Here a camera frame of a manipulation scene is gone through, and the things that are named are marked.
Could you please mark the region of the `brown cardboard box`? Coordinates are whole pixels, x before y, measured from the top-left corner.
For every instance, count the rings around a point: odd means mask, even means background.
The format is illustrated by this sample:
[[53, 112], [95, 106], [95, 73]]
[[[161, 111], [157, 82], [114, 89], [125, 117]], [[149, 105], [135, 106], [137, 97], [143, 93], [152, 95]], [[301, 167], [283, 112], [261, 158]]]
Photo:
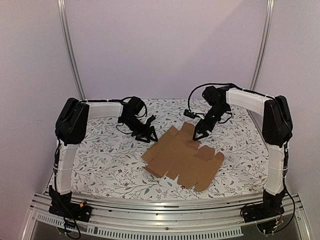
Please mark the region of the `brown cardboard box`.
[[212, 183], [225, 156], [208, 145], [193, 140], [195, 126], [184, 122], [178, 130], [171, 126], [141, 158], [144, 169], [157, 178], [175, 180], [187, 189], [205, 191]]

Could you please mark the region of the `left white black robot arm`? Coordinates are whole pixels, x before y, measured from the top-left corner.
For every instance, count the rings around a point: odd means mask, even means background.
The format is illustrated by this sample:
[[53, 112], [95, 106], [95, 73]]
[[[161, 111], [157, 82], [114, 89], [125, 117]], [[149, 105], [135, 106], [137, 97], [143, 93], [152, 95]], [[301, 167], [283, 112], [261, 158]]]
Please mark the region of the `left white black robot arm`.
[[77, 100], [69, 98], [55, 124], [57, 148], [54, 154], [53, 173], [54, 190], [60, 195], [71, 193], [71, 175], [74, 158], [79, 144], [85, 139], [87, 123], [100, 118], [118, 118], [118, 123], [130, 129], [130, 135], [137, 141], [157, 142], [158, 137], [150, 116], [141, 122], [138, 114], [146, 108], [145, 102], [139, 97], [125, 99]]

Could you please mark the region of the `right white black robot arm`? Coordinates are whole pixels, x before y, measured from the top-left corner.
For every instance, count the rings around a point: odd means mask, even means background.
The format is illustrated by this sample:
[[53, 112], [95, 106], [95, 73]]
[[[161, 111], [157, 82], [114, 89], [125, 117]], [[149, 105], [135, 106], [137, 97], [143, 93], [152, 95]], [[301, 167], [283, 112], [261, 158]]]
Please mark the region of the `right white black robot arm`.
[[287, 99], [282, 95], [269, 96], [243, 89], [233, 83], [205, 83], [202, 87], [202, 97], [209, 104], [209, 111], [198, 113], [188, 108], [184, 113], [200, 119], [193, 132], [194, 141], [206, 138], [217, 123], [224, 124], [222, 116], [231, 113], [232, 105], [262, 117], [262, 137], [268, 151], [268, 178], [258, 213], [262, 218], [269, 218], [278, 210], [287, 191], [288, 144], [293, 136]]

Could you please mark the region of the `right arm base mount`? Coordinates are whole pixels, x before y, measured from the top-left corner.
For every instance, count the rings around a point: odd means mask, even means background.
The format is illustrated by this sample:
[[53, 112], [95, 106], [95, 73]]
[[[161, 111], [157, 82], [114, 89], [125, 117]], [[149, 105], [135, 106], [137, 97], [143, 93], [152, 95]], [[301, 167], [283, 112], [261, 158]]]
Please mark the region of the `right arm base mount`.
[[282, 204], [275, 208], [265, 207], [263, 203], [248, 203], [240, 210], [245, 223], [255, 222], [257, 229], [264, 235], [274, 234], [284, 223], [285, 213]]

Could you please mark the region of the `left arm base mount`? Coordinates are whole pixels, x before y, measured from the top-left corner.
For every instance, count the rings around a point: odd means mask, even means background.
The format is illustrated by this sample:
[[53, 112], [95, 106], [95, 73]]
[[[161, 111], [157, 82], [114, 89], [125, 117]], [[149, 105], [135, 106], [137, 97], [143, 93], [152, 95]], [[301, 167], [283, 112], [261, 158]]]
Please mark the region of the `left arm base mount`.
[[51, 206], [49, 207], [49, 213], [60, 217], [74, 219], [76, 221], [88, 223], [93, 208], [88, 205], [86, 199], [80, 203], [71, 202], [69, 199], [52, 199]]

